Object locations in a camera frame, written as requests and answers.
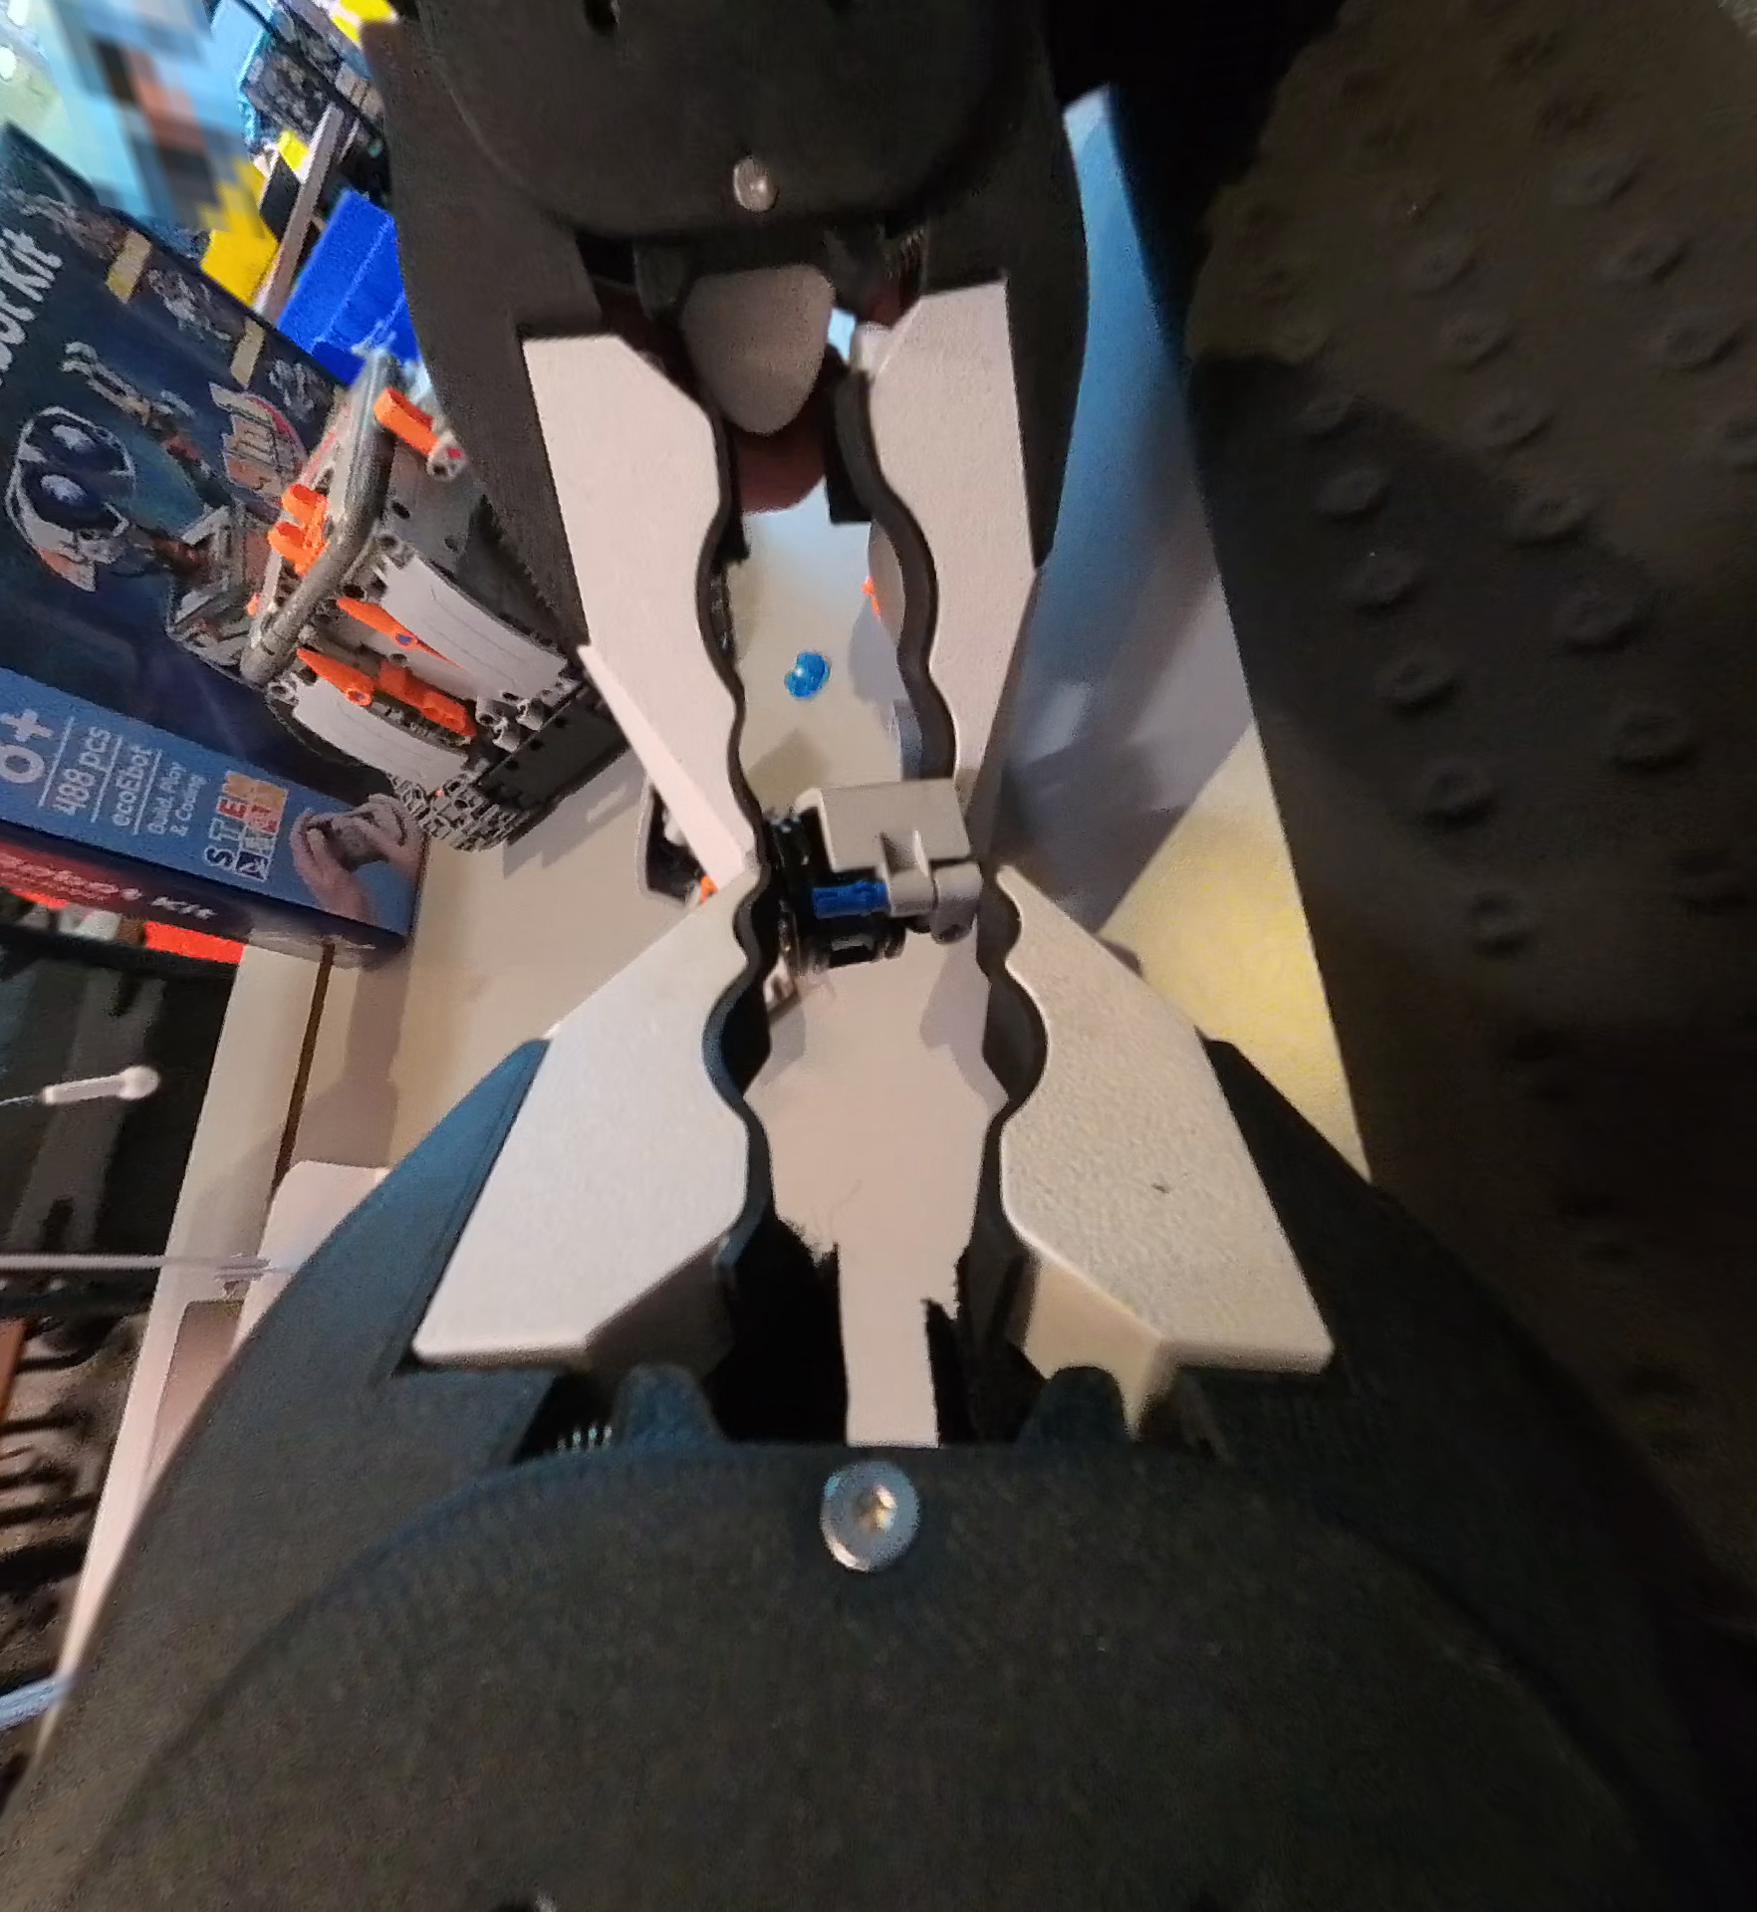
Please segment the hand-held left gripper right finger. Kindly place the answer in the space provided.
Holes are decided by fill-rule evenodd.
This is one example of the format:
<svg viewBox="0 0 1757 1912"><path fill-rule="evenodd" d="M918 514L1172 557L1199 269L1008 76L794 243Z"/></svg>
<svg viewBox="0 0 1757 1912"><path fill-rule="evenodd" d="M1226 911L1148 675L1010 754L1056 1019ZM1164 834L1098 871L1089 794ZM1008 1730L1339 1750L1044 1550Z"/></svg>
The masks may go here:
<svg viewBox="0 0 1757 1912"><path fill-rule="evenodd" d="M1331 1336L1199 1030L1015 871L979 931L1005 1093L969 1243L1036 1375L1321 1375Z"/></svg>

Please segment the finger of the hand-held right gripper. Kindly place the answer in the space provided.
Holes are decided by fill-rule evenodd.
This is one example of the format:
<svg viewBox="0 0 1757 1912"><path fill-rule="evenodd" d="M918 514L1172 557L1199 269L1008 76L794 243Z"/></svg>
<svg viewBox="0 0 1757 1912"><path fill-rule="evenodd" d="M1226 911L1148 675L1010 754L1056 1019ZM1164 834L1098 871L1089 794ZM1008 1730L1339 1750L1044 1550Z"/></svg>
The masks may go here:
<svg viewBox="0 0 1757 1912"><path fill-rule="evenodd" d="M707 411L614 334L522 359L586 626L585 664L701 873L757 868L738 677L714 584L724 459Z"/></svg>
<svg viewBox="0 0 1757 1912"><path fill-rule="evenodd" d="M837 431L874 525L908 763L951 778L963 813L991 821L1036 577L1007 286L932 291L895 325L856 327Z"/></svg>

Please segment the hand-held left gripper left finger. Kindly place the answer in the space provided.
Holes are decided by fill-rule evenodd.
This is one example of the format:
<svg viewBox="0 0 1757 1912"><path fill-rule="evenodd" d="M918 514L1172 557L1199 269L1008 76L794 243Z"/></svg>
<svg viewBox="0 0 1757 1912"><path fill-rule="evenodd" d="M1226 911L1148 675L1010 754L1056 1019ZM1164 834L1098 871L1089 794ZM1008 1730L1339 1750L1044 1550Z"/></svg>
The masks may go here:
<svg viewBox="0 0 1757 1912"><path fill-rule="evenodd" d="M429 1368L715 1368L719 1258L747 1214L752 1128L709 1027L747 979L732 883L547 1034L415 1331Z"/></svg>

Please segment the black toy wheel hub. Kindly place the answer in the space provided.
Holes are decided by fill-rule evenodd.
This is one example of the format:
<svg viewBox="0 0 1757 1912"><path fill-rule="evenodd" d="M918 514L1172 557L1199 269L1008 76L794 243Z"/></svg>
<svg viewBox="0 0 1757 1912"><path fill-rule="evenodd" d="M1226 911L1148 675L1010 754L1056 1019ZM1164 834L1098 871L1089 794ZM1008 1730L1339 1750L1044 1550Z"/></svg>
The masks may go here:
<svg viewBox="0 0 1757 1912"><path fill-rule="evenodd" d="M754 929L795 980L889 963L910 940L956 944L977 927L984 873L947 778L812 787L764 818L760 847ZM868 878L887 885L887 917L812 917L814 886Z"/></svg>

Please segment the person's right hand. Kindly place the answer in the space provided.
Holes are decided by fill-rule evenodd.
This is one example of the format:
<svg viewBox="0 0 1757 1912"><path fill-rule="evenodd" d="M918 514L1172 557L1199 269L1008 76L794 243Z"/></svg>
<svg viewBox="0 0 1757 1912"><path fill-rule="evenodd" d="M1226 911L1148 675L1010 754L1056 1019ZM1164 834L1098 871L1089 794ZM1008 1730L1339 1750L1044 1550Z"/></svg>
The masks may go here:
<svg viewBox="0 0 1757 1912"><path fill-rule="evenodd" d="M817 394L769 434L730 429L734 494L746 516L801 504L825 481L829 404Z"/></svg>

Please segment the tracked toy brick robot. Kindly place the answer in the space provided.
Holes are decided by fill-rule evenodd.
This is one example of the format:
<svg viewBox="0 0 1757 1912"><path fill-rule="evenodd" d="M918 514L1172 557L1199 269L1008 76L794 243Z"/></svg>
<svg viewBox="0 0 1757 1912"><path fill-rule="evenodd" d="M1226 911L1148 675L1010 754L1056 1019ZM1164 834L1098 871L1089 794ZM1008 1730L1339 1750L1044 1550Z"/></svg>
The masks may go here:
<svg viewBox="0 0 1757 1912"><path fill-rule="evenodd" d="M281 493L239 674L429 839L496 847L628 748L422 372L366 352Z"/></svg>

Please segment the grey dome brick assembly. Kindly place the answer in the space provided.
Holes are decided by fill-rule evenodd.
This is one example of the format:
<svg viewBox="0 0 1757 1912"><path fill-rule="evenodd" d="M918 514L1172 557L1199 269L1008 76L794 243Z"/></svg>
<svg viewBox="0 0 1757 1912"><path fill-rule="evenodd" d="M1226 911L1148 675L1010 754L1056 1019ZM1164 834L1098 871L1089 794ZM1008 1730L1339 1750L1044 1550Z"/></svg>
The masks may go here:
<svg viewBox="0 0 1757 1912"><path fill-rule="evenodd" d="M637 874L642 888L679 908L693 908L714 894L714 885L677 828L661 792L646 792L642 832L637 842Z"/></svg>

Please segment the blue plastic bin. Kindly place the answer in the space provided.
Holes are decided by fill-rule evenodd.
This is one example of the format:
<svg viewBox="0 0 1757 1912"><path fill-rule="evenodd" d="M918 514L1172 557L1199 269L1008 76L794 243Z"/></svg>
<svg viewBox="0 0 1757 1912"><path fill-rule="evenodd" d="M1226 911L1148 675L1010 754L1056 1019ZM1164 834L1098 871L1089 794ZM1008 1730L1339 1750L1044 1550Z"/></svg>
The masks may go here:
<svg viewBox="0 0 1757 1912"><path fill-rule="evenodd" d="M276 324L342 386L355 383L369 352L420 361L389 211L346 187Z"/></svg>

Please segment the blue toy kit box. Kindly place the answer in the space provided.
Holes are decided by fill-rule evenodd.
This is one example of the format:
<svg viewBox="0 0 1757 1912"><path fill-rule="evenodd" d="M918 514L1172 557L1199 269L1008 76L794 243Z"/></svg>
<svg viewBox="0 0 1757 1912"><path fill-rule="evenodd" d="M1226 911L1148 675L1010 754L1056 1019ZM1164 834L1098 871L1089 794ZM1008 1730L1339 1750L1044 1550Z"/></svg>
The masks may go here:
<svg viewBox="0 0 1757 1912"><path fill-rule="evenodd" d="M377 963L426 842L246 684L284 493L343 390L0 133L0 885Z"/></svg>

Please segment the black dimpled mat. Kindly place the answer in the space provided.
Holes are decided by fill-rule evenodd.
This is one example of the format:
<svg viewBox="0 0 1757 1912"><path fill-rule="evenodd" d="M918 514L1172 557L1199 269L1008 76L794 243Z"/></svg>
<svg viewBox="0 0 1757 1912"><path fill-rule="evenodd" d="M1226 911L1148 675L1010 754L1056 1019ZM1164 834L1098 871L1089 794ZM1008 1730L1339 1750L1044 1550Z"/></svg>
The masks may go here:
<svg viewBox="0 0 1757 1912"><path fill-rule="evenodd" d="M1757 49L1212 5L1197 67L1204 490L1370 1170L1757 1677Z"/></svg>

